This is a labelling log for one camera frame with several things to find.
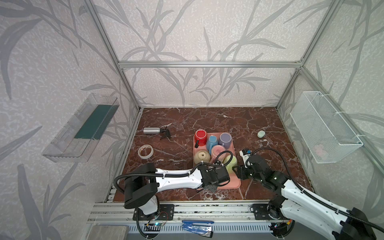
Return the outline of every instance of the blue mug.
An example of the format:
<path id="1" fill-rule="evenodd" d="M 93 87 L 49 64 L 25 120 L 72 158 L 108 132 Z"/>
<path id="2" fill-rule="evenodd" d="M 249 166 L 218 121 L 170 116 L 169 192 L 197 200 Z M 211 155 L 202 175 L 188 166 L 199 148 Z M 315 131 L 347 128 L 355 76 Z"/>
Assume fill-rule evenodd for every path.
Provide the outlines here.
<path id="1" fill-rule="evenodd" d="M 218 145 L 218 140 L 216 136 L 210 136 L 207 141 L 207 150 L 209 151 L 209 154 L 212 153 L 212 147 Z"/>

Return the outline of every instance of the white wire mesh basket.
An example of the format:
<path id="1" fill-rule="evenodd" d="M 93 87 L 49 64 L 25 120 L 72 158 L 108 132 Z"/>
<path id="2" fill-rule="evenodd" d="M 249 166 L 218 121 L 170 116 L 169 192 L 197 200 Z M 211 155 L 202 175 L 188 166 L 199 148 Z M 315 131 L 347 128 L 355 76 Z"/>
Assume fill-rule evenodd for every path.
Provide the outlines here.
<path id="1" fill-rule="evenodd" d="M 319 91 L 303 92 L 291 117 L 317 163 L 338 162 L 363 144 Z"/>

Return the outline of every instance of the robotic arm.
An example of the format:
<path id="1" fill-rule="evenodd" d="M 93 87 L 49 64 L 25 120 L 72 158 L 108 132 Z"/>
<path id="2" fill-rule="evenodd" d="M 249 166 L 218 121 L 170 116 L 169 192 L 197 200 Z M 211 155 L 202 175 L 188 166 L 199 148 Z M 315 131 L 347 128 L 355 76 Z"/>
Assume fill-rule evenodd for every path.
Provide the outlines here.
<path id="1" fill-rule="evenodd" d="M 275 151 L 282 158 L 288 175 L 271 170 L 266 160 L 256 154 L 263 149 Z M 251 153 L 249 149 L 244 149 L 240 155 L 245 160 L 245 165 L 233 167 L 237 177 L 242 180 L 251 178 L 259 181 L 261 185 L 277 194 L 267 207 L 271 218 L 292 219 L 329 240 L 375 240 L 372 227 L 384 232 L 380 226 L 370 223 L 362 211 L 338 206 L 295 182 L 285 158 L 277 150 L 262 147 Z M 118 176 L 114 180 L 114 185 L 124 194 L 126 209 L 140 208 L 147 217 L 154 217 L 159 214 L 160 206 L 155 196 L 157 192 L 185 187 L 209 189 L 215 192 L 217 187 L 229 182 L 225 166 L 230 162 L 230 160 L 225 164 L 218 161 L 217 164 L 202 162 L 188 170 L 156 169 L 153 163 L 148 163 L 132 173 Z M 125 179 L 124 190 L 118 186 L 119 179 Z M 271 230 L 275 236 L 289 233 L 288 226 L 271 227 Z"/>

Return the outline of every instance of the wall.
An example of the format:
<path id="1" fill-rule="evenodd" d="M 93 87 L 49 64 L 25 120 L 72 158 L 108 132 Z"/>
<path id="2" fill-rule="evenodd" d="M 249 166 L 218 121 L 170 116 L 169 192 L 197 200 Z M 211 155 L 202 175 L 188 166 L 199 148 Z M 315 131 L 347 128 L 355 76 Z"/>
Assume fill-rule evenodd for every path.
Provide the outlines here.
<path id="1" fill-rule="evenodd" d="M 381 153 L 383 15 L 383 1 L 344 1 L 305 66 Z M 383 227 L 383 175 L 361 149 L 337 163 L 314 161 L 289 115 L 303 91 L 313 89 L 299 77 L 279 112 L 312 185 L 324 198 L 347 208 L 361 209 L 370 221 Z"/>
<path id="2" fill-rule="evenodd" d="M 94 0 L 119 61 L 298 61 L 330 2 Z M 142 106 L 275 106 L 293 69 L 125 73 Z"/>
<path id="3" fill-rule="evenodd" d="M 79 239 L 137 111 L 82 1 L 1 1 L 0 15 L 0 239 Z M 89 161 L 43 157 L 90 93 L 120 107 Z"/>

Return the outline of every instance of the red mug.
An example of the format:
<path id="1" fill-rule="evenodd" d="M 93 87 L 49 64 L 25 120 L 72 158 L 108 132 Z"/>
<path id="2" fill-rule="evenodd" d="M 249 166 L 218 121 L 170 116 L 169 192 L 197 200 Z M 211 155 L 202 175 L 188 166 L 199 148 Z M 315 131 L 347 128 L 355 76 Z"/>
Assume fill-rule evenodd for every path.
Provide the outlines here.
<path id="1" fill-rule="evenodd" d="M 195 147 L 204 146 L 207 143 L 207 132 L 205 130 L 199 129 L 195 132 Z"/>

